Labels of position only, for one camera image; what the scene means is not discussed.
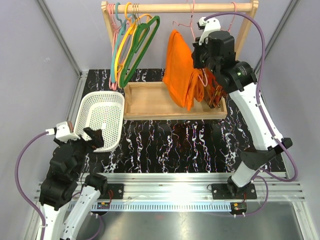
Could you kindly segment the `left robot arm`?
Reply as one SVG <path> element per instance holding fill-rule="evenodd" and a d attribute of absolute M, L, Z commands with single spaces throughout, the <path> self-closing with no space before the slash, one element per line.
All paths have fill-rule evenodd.
<path fill-rule="evenodd" d="M 65 216 L 78 186 L 86 154 L 105 144 L 101 129 L 86 127 L 83 131 L 90 137 L 89 140 L 72 132 L 64 136 L 55 135 L 54 142 L 58 146 L 52 153 L 49 170 L 40 186 L 40 210 L 45 220 L 41 226 L 42 240 L 76 239 L 93 203 L 108 194 L 107 177 L 98 173 L 89 174 L 71 213 Z"/>

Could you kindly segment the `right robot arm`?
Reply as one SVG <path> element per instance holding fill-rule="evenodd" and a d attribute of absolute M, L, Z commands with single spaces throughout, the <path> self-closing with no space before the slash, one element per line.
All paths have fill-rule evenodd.
<path fill-rule="evenodd" d="M 261 112 L 266 108 L 256 93 L 257 77 L 247 62 L 236 60 L 235 39 L 229 32 L 204 32 L 196 38 L 193 46 L 193 66 L 206 68 L 213 74 L 239 108 L 252 136 L 255 149 L 241 152 L 241 163 L 233 175 L 222 186 L 212 186 L 214 199 L 240 199 L 252 190 L 252 181 L 260 168 L 293 143 L 278 131 L 268 112 Z"/>

